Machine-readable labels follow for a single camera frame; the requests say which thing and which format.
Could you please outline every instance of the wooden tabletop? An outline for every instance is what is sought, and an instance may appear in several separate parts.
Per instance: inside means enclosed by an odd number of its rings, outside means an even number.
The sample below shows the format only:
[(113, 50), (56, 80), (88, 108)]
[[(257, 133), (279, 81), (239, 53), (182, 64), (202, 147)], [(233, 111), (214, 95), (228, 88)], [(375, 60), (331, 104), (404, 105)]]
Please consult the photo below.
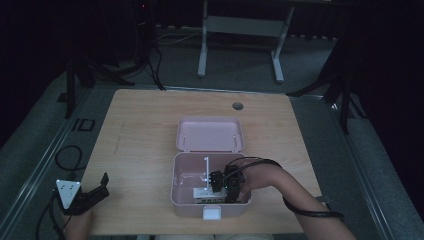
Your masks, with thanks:
[[(235, 110), (233, 103), (243, 104)], [(239, 217), (179, 217), (171, 202), (176, 135), (184, 116), (240, 120), (246, 156), (279, 162), (321, 195), (290, 100), (282, 94), (118, 90), (85, 171), (83, 191), (109, 175), (110, 196), (94, 207), (93, 235), (302, 232), (274, 188), (255, 190)]]

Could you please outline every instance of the pink lid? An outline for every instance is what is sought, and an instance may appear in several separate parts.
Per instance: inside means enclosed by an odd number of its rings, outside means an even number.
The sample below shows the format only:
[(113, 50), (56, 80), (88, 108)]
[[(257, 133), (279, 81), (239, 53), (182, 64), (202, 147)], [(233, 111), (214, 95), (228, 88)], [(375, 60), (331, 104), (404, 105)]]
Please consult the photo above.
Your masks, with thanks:
[(244, 148), (240, 121), (232, 117), (183, 117), (177, 148), (185, 152), (240, 152)]

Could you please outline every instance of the open box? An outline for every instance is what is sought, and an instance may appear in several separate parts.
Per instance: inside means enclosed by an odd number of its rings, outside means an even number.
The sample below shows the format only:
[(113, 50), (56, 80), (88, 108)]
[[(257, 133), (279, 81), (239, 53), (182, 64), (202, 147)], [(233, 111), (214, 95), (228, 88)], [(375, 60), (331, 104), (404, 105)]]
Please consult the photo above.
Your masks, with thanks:
[(241, 215), (251, 202), (250, 194), (238, 203), (195, 203), (193, 193), (195, 188), (208, 188), (209, 172), (224, 172), (225, 165), (244, 157), (240, 121), (231, 117), (184, 117), (178, 125), (177, 148), (181, 152), (174, 159), (171, 189), (177, 215), (203, 216), (205, 220)]

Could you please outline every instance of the white metal frame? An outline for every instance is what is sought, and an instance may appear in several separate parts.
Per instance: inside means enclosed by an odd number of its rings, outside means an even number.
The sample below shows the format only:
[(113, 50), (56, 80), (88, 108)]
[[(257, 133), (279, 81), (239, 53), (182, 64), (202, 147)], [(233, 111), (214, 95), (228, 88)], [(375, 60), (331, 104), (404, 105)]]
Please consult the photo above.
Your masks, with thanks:
[(197, 75), (199, 77), (204, 77), (206, 74), (208, 32), (247, 34), (279, 38), (277, 48), (271, 51), (271, 59), (274, 66), (275, 80), (279, 83), (284, 82), (283, 71), (281, 70), (280, 63), (280, 53), (283, 48), (284, 40), (287, 36), (287, 30), (289, 29), (293, 12), (294, 7), (290, 7), (284, 21), (211, 16), (208, 15), (208, 0), (204, 0), (202, 48), (200, 50)]

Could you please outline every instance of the white triangular marker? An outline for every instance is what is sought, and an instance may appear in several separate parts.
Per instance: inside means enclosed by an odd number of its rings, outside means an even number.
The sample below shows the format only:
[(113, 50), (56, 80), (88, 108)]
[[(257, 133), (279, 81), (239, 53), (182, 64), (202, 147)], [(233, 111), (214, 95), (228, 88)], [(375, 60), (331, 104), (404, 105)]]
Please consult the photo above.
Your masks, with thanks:
[(69, 206), (71, 206), (75, 196), (77, 195), (77, 192), (81, 187), (81, 183), (56, 180), (56, 186), (59, 190), (60, 199), (62, 199), (63, 208), (68, 209)]

